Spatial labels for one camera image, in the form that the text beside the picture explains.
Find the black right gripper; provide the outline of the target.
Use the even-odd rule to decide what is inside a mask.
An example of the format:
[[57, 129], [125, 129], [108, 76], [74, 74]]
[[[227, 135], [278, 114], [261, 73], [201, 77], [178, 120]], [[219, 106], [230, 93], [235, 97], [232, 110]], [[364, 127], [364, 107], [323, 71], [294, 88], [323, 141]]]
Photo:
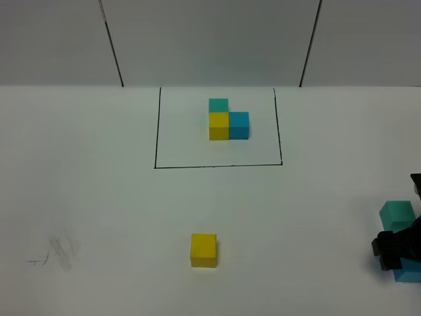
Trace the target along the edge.
[[420, 217], [398, 232], [381, 231], [372, 241], [374, 256], [383, 271], [402, 269], [402, 259], [420, 262]]

